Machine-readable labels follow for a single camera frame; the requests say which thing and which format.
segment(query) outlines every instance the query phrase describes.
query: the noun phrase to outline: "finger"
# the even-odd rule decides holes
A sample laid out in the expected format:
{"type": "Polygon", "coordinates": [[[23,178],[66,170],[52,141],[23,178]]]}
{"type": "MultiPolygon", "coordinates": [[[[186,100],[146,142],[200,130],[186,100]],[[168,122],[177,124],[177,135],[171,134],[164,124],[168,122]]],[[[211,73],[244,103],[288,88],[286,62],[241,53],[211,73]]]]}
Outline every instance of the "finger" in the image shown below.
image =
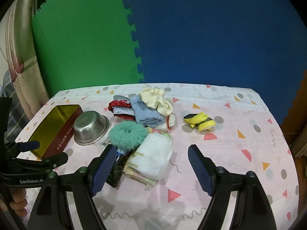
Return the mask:
{"type": "Polygon", "coordinates": [[[27,191],[25,189],[11,189],[10,193],[16,203],[23,201],[26,198],[27,191]]]}
{"type": "Polygon", "coordinates": [[[15,212],[20,217],[26,217],[28,214],[26,209],[16,210],[15,212]]]}
{"type": "Polygon", "coordinates": [[[0,199],[0,208],[2,211],[6,212],[7,211],[7,206],[3,200],[0,199]]]}
{"type": "Polygon", "coordinates": [[[13,210],[21,210],[24,209],[26,207],[26,205],[28,204],[27,200],[24,199],[23,201],[21,201],[20,203],[16,203],[14,201],[10,202],[10,206],[13,210]]]}

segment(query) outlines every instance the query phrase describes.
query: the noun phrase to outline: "table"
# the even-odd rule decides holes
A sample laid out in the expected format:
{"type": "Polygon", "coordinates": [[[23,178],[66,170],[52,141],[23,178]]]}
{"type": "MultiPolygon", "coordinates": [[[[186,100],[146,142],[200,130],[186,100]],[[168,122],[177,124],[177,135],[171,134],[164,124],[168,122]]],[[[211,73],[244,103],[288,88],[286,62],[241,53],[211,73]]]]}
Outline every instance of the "table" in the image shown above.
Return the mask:
{"type": "MultiPolygon", "coordinates": [[[[146,87],[166,91],[174,103],[176,124],[170,131],[173,155],[163,178],[151,190],[122,176],[114,189],[105,184],[94,197],[107,229],[197,229],[211,197],[202,191],[188,161],[187,150],[196,144],[204,156],[229,172],[256,172],[271,204],[277,229],[288,229],[297,217],[298,180],[294,161],[283,134],[259,94],[252,89],[194,84],[132,84],[87,87],[58,92],[33,117],[16,141],[27,141],[48,112],[59,104],[80,104],[83,111],[96,110],[110,120],[109,130],[122,119],[107,107],[114,95],[131,97],[146,87]],[[208,114],[216,122],[212,132],[198,132],[185,124],[189,113],[208,114]]],[[[75,172],[101,154],[97,144],[80,146],[70,139],[64,150],[69,160],[58,174],[75,172]]],[[[20,158],[35,160],[30,152],[20,158]]],[[[29,209],[39,189],[28,189],[29,209]]],[[[231,223],[236,192],[231,193],[223,229],[231,223]]],[[[82,229],[72,193],[68,201],[75,229],[82,229]]]]}

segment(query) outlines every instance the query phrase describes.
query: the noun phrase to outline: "stainless steel bowl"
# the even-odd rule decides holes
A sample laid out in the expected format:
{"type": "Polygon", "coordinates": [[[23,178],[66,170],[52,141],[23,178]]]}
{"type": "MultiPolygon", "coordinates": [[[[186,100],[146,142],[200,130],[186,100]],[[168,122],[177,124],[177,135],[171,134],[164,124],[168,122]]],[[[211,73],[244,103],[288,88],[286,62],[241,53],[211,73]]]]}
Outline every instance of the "stainless steel bowl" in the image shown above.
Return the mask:
{"type": "Polygon", "coordinates": [[[109,125],[108,118],[98,112],[84,112],[74,122],[74,139],[79,145],[93,144],[105,135],[109,125]]]}

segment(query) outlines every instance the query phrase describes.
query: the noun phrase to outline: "black plastic wrapper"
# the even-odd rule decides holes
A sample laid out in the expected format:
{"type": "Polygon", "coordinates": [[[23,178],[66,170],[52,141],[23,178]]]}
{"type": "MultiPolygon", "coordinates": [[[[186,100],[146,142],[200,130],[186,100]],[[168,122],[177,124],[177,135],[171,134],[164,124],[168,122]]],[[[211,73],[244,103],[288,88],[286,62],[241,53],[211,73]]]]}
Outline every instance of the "black plastic wrapper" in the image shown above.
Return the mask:
{"type": "Polygon", "coordinates": [[[116,160],[111,168],[111,171],[106,179],[106,183],[113,188],[117,187],[117,184],[122,176],[125,164],[128,161],[131,151],[127,152],[117,147],[116,149],[116,160]]]}

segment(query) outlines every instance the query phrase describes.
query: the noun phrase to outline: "blue towel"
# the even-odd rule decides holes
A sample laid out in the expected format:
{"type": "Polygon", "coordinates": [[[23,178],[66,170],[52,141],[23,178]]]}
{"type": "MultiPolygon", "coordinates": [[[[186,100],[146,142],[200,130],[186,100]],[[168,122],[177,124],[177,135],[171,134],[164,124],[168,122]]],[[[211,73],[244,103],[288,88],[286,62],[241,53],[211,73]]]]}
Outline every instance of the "blue towel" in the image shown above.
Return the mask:
{"type": "Polygon", "coordinates": [[[130,98],[132,109],[135,112],[135,120],[148,127],[156,127],[159,124],[165,123],[165,117],[156,109],[147,107],[141,100],[139,95],[130,98]]]}

